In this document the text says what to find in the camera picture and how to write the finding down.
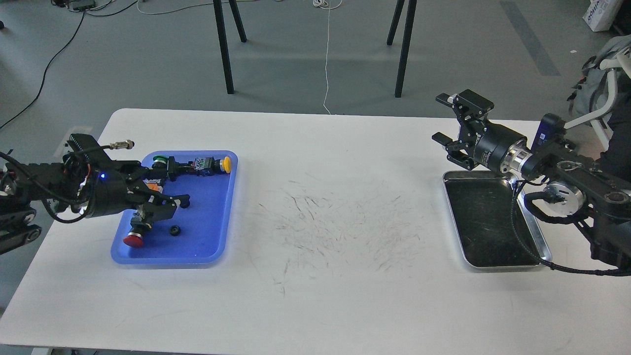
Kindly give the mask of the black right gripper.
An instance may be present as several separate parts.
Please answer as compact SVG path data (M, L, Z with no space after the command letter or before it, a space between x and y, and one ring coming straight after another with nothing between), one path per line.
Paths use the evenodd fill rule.
M433 141L448 154L449 162L468 171L482 165L498 175L519 173L520 166L531 156L527 137L487 120L495 108L492 101L470 89L453 95L439 94L436 101L454 111L460 127L469 130L466 137L471 139L455 141L440 132L432 135Z

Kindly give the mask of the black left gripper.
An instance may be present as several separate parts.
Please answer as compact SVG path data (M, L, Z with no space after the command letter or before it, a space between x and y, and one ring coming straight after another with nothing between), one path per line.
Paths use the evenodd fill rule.
M107 150L129 150L131 140L99 144L89 134L70 134L69 151L63 157L65 171L72 179L63 208L82 212L86 218L115 215L129 209L155 223L171 219L180 199L190 195L152 196L144 180L164 178L164 162L153 162L150 168L137 160L113 160Z

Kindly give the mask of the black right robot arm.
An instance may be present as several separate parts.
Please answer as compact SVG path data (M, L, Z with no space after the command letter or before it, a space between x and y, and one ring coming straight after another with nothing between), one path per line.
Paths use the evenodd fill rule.
M435 133L448 161L467 170L483 166L498 175L518 178L511 204L515 218L518 196L525 184L538 178L542 190L523 196L523 205L548 224L574 225L590 243L593 260L611 265L609 270L582 270L543 260L529 247L529 256L551 270L592 276L625 277L630 274L630 184L604 172L594 159L576 153L564 139L565 121L546 114L530 147L527 137L488 114L494 104L472 90L439 94L436 101L451 108L459 123L459 136Z

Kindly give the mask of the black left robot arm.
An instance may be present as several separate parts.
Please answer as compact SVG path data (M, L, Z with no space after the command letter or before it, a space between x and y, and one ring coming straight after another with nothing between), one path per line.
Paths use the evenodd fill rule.
M194 174L193 163L158 157L147 168L137 160L113 160L107 150L129 150L134 143L99 144L89 134L70 135L68 146L60 163L23 164L2 153L6 162L1 170L2 253L41 235L41 227L33 223L32 202L41 202L54 220L64 224L133 209L136 215L123 241L134 248L143 245L143 237L156 221L172 218L176 209L190 205L189 195L165 195L146 182Z

